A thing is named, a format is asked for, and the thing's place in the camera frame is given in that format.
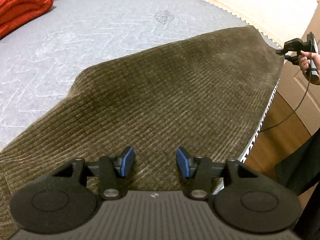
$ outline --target blue gripper pad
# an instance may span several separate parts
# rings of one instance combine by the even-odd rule
[[[129,171],[131,170],[131,167],[134,162],[134,150],[133,147],[130,147],[127,152],[124,154],[124,157],[122,159],[121,169],[120,169],[120,175],[122,177],[126,177],[129,174]]]
[[[184,178],[190,178],[190,168],[188,163],[188,158],[184,153],[184,149],[182,147],[177,148],[177,164],[180,169],[180,172]]]

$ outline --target red comforter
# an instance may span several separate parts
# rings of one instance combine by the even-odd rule
[[[0,0],[0,38],[44,14],[53,0]]]

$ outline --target person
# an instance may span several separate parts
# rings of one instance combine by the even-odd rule
[[[313,62],[315,63],[318,72],[320,73],[320,54],[311,53],[311,59],[313,59]],[[298,57],[298,60],[299,60],[299,67],[302,71],[302,74],[307,80],[309,80],[309,78],[306,75],[306,70],[310,64],[310,52],[301,51],[301,55]],[[314,85],[320,85],[320,80],[313,81],[313,82],[310,81],[310,83]]]

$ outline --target quilted pattern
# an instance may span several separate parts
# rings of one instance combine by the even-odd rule
[[[165,10],[174,19],[162,24],[156,18]],[[201,0],[55,0],[49,13],[0,40],[0,148],[62,100],[85,68],[246,25]]]

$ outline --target metal screw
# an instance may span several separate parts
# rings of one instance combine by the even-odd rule
[[[114,188],[108,188],[103,192],[103,194],[106,197],[116,197],[119,195],[119,191]]]
[[[195,157],[193,158],[193,160],[195,161],[195,163],[198,163],[198,164],[201,162],[202,159],[203,159],[203,156],[201,156],[201,155],[195,156]]]
[[[204,198],[207,196],[207,193],[202,189],[195,189],[191,192],[191,196],[194,198]]]

